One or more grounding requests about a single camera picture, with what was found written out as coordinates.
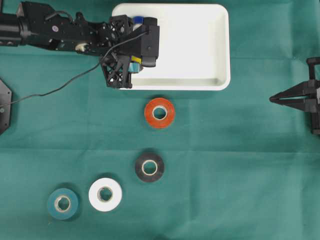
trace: hexagonal black plate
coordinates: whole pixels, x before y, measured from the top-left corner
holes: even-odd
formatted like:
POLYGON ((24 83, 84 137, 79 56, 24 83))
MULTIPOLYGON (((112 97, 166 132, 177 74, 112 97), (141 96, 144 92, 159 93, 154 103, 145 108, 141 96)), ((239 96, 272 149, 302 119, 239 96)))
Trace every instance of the hexagonal black plate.
MULTIPOLYGON (((0 79, 0 105, 10 103, 12 99, 11 90, 0 79)), ((0 107, 0 135, 10 126, 11 105, 0 107)))

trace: plastic tray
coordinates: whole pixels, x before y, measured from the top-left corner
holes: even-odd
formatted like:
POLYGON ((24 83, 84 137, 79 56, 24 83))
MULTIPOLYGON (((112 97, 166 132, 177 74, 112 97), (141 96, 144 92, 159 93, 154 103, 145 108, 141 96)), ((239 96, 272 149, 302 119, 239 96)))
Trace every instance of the plastic tray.
POLYGON ((219 91, 230 83, 228 11, 218 4, 122 3, 112 15, 158 19, 156 67, 132 74, 132 90, 219 91))

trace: black cable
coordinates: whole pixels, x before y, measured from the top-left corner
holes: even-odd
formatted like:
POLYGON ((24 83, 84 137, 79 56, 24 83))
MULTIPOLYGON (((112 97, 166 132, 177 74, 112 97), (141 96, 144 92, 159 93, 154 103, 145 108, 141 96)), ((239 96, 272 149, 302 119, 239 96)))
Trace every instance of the black cable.
POLYGON ((70 22, 73 24, 74 23, 74 19, 72 18, 72 16, 67 13, 66 11, 54 11, 53 13, 49 14, 48 16, 46 16, 44 18, 44 20, 48 21, 49 19, 52 19, 54 16, 58 15, 58 14, 65 14, 68 16, 70 22))
POLYGON ((86 75, 86 74, 90 73, 91 71, 93 71, 93 70, 95 70, 97 67, 99 67, 99 65, 100 65, 100 64, 103 62, 103 60, 108 56, 108 54, 111 52, 111 50, 113 50, 114 48, 116 48, 116 47, 118 47, 118 46, 120 46, 120 45, 122 45, 122 44, 125 44, 125 43, 127 43, 127 42, 133 41, 133 40, 135 40, 135 39, 138 39, 138 38, 140 38, 141 36, 143 36, 143 35, 145 35, 145 34, 147 34, 146 31, 143 32, 143 33, 141 33, 141 34, 139 34, 138 36, 129 38, 129 39, 125 40, 125 41, 122 41, 122 42, 117 43, 116 45, 113 45, 112 47, 110 47, 110 48, 108 49, 108 51, 105 53, 105 55, 99 60, 99 62, 98 62, 94 67, 92 67, 92 68, 90 68, 89 70, 84 71, 84 72, 82 72, 82 73, 74 76, 74 77, 71 78, 69 81, 67 81, 65 84, 63 84, 61 87, 58 87, 58 88, 56 88, 56 89, 54 89, 54 90, 52 90, 52 91, 49 91, 49 92, 47 92, 47 93, 44 93, 44 94, 31 94, 31 95, 29 95, 29 96, 25 96, 25 97, 20 98, 20 99, 18 99, 18 100, 15 100, 15 101, 12 101, 12 102, 9 102, 9 103, 2 104, 2 105, 0 105, 0 108, 6 107, 6 106, 11 105, 11 104, 19 103, 19 102, 21 102, 21 101, 23 101, 23 100, 26 100, 26 99, 29 99, 29 98, 33 98, 33 97, 44 97, 44 96, 47 96, 47 95, 49 95, 49 94, 53 94, 53 93, 55 93, 55 92, 63 89, 64 87, 66 87, 67 85, 69 85, 69 84, 70 84, 71 82, 73 82, 74 80, 82 77, 83 75, 86 75))

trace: blue tape roll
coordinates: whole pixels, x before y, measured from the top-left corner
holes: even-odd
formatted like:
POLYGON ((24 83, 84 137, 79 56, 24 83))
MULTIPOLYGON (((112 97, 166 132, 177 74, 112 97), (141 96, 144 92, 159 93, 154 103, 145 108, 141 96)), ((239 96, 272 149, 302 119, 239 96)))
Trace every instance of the blue tape roll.
POLYGON ((48 203, 49 214, 58 220, 66 220, 71 218, 78 209, 78 198, 77 195, 67 188, 59 188, 55 190, 49 196, 48 203), (66 198, 69 201, 67 209, 61 209, 58 205, 61 198, 66 198))
POLYGON ((144 24, 144 17, 143 16, 135 16, 132 18, 133 24, 144 24))

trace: orange tape roll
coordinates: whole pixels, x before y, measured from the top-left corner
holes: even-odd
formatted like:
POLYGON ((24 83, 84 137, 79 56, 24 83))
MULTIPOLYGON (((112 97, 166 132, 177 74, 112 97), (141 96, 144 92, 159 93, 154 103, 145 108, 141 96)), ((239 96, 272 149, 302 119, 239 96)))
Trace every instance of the orange tape roll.
POLYGON ((167 99, 158 97, 152 99, 144 108, 144 117, 146 122, 155 129, 167 128, 175 120, 175 107, 167 99), (165 116, 163 118, 155 117, 155 110, 163 109, 165 116))

